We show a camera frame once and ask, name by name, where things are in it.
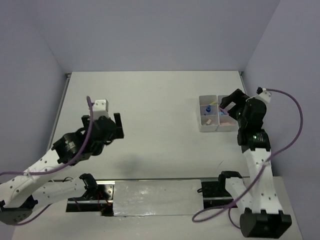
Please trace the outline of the pink mini stapler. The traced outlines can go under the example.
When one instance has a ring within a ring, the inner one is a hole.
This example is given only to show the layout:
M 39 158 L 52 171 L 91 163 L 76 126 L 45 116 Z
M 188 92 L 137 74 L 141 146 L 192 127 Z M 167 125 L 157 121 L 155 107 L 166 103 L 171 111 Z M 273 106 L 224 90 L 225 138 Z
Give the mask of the pink mini stapler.
M 233 122 L 221 122 L 220 125 L 221 126 L 235 126 L 236 124 Z

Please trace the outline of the blue white glue tube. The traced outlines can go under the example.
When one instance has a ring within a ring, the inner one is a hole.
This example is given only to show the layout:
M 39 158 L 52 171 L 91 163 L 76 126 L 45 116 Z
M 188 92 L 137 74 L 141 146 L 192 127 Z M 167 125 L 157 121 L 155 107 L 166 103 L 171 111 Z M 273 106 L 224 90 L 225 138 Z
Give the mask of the blue white glue tube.
M 212 110 L 212 106 L 211 105 L 208 105 L 205 109 L 205 113 L 206 114 L 210 114 L 211 113 L 211 110 Z

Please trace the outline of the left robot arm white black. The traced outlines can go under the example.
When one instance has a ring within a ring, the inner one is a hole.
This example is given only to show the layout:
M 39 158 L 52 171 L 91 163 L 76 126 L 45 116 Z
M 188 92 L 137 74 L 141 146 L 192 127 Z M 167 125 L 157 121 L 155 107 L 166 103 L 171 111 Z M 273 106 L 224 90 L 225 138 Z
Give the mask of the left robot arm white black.
M 36 210 L 69 198 L 91 200 L 100 192 L 97 181 L 90 173 L 64 182 L 53 182 L 62 169 L 68 170 L 81 161 L 98 156 L 105 146 L 124 138 L 121 115 L 111 119 L 100 116 L 89 129 L 90 117 L 81 118 L 83 126 L 64 134 L 52 148 L 23 174 L 0 185 L 0 221 L 19 226 Z

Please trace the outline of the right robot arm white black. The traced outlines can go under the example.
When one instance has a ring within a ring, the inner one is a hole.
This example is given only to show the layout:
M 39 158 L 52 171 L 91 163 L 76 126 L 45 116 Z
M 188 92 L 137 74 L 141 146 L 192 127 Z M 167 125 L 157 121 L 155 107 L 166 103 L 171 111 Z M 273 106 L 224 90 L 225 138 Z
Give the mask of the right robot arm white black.
M 284 213 L 275 189 L 269 160 L 271 144 L 263 129 L 270 100 L 271 94 L 262 88 L 254 97 L 236 89 L 219 104 L 237 121 L 237 143 L 246 159 L 251 183 L 246 187 L 238 172 L 224 171 L 217 190 L 237 201 L 240 231 L 246 238 L 279 239 L 292 225 L 292 218 Z

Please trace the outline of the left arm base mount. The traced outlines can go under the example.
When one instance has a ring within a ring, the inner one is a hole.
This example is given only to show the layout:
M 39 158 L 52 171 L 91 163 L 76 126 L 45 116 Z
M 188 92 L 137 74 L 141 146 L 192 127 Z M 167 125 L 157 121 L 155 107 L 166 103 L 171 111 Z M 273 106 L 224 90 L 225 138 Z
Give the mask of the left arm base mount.
M 96 213 L 103 217 L 113 217 L 115 183 L 98 183 L 95 196 L 89 198 L 76 197 L 67 200 L 67 213 Z

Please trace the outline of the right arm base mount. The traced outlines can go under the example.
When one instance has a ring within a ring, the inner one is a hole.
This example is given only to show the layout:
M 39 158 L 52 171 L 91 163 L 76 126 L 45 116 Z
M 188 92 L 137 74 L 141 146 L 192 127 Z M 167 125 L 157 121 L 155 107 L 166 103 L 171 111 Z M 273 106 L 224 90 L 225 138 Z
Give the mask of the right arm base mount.
M 204 209 L 228 205 L 234 200 L 217 180 L 202 181 L 200 194 L 203 197 Z

